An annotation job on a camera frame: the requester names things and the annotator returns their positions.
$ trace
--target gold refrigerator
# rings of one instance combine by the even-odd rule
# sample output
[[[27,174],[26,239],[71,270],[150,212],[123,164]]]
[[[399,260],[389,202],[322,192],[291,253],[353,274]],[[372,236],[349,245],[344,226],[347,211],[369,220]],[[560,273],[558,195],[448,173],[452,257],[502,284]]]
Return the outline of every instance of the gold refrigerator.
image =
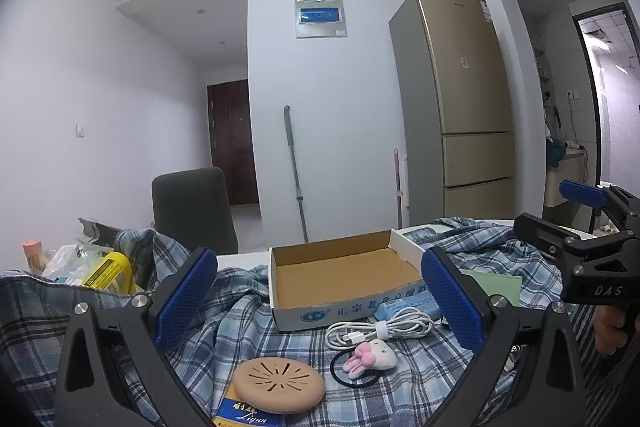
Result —
[[[513,219],[514,140],[502,54],[482,0],[406,0],[389,21],[411,226]]]

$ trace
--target pink bunny keychain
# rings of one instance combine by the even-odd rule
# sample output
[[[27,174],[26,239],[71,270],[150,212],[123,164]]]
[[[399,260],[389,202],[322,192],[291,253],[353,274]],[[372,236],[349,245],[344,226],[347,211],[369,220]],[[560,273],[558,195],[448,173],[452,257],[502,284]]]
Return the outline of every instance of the pink bunny keychain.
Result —
[[[383,341],[375,339],[358,344],[353,356],[347,360],[342,370],[350,380],[357,380],[367,369],[384,371],[398,365],[398,357],[393,349]]]

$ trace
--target human hand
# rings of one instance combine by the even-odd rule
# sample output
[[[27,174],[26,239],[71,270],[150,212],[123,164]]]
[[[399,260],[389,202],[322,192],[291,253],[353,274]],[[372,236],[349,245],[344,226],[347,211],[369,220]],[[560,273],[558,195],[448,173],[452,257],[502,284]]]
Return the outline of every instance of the human hand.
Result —
[[[603,355],[613,355],[616,349],[624,347],[627,341],[625,331],[626,314],[615,306],[597,306],[593,317],[596,349]],[[636,320],[636,330],[640,330],[640,317]]]

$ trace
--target blue plaid fabric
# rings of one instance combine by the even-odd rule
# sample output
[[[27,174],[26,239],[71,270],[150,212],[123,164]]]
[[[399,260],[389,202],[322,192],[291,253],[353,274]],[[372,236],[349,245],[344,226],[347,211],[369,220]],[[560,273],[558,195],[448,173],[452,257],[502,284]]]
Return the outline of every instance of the blue plaid fabric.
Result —
[[[435,233],[425,227],[407,233],[423,248],[443,247],[459,268],[522,276],[521,305],[545,308],[558,299],[558,270],[544,255],[513,238],[513,229],[470,219],[440,219],[450,230]],[[125,230],[116,240],[145,288],[174,273],[188,252],[154,230]],[[0,277],[0,362],[43,425],[54,425],[54,387],[69,315],[81,301],[97,308],[121,306],[128,297],[92,289],[51,283],[22,272]],[[583,360],[593,362],[591,312],[580,310],[577,331]],[[255,357],[286,357],[315,367],[324,377],[326,396],[314,409],[291,415],[287,425],[296,427],[412,427],[422,426],[443,402],[460,377],[472,353],[462,349],[446,327],[435,327],[424,339],[393,341],[398,367],[387,371],[366,389],[348,389],[330,376],[335,351],[324,345],[325,329],[280,333],[269,307],[266,267],[250,271],[224,269],[196,314],[185,340],[166,354],[176,373],[203,408],[213,417],[236,367]],[[142,413],[157,421],[158,415],[130,360],[122,359],[127,381]],[[504,373],[480,421],[497,410],[512,373]],[[589,425],[607,412],[614,394],[599,389],[598,411],[590,410]]]

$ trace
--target tiled floor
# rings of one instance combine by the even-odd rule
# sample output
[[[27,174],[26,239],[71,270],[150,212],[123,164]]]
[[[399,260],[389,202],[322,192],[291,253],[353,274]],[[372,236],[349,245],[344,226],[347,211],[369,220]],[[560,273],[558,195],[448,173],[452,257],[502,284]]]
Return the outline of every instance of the tiled floor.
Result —
[[[231,216],[238,236],[238,253],[269,250],[262,232],[259,204],[238,204],[231,207]]]

